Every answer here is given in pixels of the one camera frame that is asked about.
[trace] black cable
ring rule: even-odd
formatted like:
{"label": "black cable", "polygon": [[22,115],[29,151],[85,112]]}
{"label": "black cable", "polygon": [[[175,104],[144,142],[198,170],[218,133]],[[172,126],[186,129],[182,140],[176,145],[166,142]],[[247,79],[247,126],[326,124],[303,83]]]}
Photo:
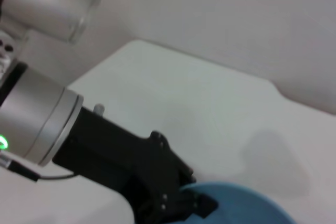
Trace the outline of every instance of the black cable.
{"label": "black cable", "polygon": [[39,179],[41,180],[63,180],[63,179],[70,179],[78,176],[78,174],[70,174],[64,176],[41,176],[40,174],[34,172],[33,170],[29,169],[28,167],[16,162],[14,160],[11,161],[10,165],[7,169],[13,173],[19,174],[28,178],[32,181],[37,182]]}

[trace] blue bowl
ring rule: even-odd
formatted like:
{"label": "blue bowl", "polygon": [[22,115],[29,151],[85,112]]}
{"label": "blue bowl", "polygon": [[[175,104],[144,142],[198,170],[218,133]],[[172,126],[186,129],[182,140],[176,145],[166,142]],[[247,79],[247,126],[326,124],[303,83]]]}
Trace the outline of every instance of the blue bowl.
{"label": "blue bowl", "polygon": [[216,199],[218,209],[207,218],[191,215],[175,224],[296,224],[292,218],[265,196],[227,183],[192,184],[193,189]]}

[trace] white wall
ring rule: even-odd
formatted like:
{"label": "white wall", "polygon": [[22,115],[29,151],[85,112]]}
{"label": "white wall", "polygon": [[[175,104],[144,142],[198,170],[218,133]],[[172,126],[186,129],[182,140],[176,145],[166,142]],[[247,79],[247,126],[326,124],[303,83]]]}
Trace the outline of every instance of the white wall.
{"label": "white wall", "polygon": [[85,70],[136,36],[268,78],[287,96],[336,112],[335,0],[104,0],[101,8],[75,49]]}

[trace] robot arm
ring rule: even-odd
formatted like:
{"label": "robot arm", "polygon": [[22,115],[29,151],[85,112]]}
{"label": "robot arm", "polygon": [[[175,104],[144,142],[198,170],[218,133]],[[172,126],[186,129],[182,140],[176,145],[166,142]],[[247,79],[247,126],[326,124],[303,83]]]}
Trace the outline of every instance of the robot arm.
{"label": "robot arm", "polygon": [[[74,42],[98,2],[0,0],[0,28],[13,43],[29,29]],[[0,82],[0,134],[7,139],[0,148],[40,166],[52,161],[118,191],[137,224],[185,220],[192,213],[205,218],[216,209],[206,195],[180,191],[195,182],[193,171],[162,134],[153,132],[147,139],[131,134],[84,108],[82,96],[16,62],[15,56],[14,50]],[[41,178],[3,153],[0,166],[33,181]]]}

